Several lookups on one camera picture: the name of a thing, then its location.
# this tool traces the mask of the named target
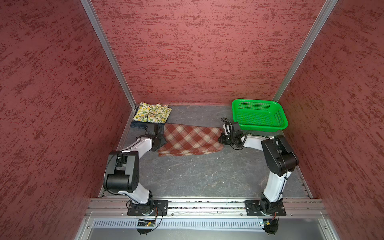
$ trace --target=red and white plaid cloth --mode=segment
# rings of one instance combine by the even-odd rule
[[[162,146],[159,156],[201,155],[221,151],[224,146],[218,142],[223,129],[218,127],[196,127],[181,124],[164,125],[167,144]]]

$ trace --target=yellow patterned fabric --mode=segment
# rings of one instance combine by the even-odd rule
[[[156,105],[140,103],[139,109],[133,117],[133,120],[139,122],[165,123],[171,110],[172,109],[167,105],[161,105],[160,103]]]

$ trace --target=green plastic basket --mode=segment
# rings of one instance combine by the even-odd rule
[[[288,127],[283,108],[274,101],[236,99],[232,112],[242,130],[276,132]]]

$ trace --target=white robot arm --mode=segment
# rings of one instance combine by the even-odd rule
[[[126,149],[112,151],[104,174],[104,189],[111,194],[130,198],[132,207],[142,215],[153,212],[154,201],[151,191],[139,183],[139,158],[147,151],[156,151],[166,143],[161,127],[159,124],[148,123],[145,135],[138,137]],[[219,142],[238,149],[251,147],[264,152],[270,172],[267,185],[260,194],[260,203],[254,212],[261,212],[265,216],[276,213],[283,206],[282,194],[286,181],[298,165],[292,148],[283,135],[263,137],[244,134],[238,123],[229,121],[224,129],[225,133],[221,135]]]
[[[136,142],[126,149],[110,152],[104,173],[104,189],[111,194],[130,198],[132,207],[142,215],[153,212],[154,201],[151,191],[139,182],[139,158],[166,143],[161,131],[161,125],[148,123],[145,135],[138,137]]]
[[[286,181],[299,164],[291,146],[283,135],[264,137],[244,134],[237,122],[231,123],[226,118],[222,118],[222,121],[225,122],[225,133],[219,138],[221,143],[235,146],[237,149],[250,147],[264,152],[270,172],[267,185],[260,194],[259,206],[255,210],[265,216],[276,213],[283,206]]]

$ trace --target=red textured wall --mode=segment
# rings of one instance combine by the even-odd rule
[[[280,100],[343,240],[384,239],[384,2],[339,0]]]
[[[0,239],[71,240],[130,107],[79,0],[0,4]]]
[[[324,0],[92,1],[135,100],[271,100]]]

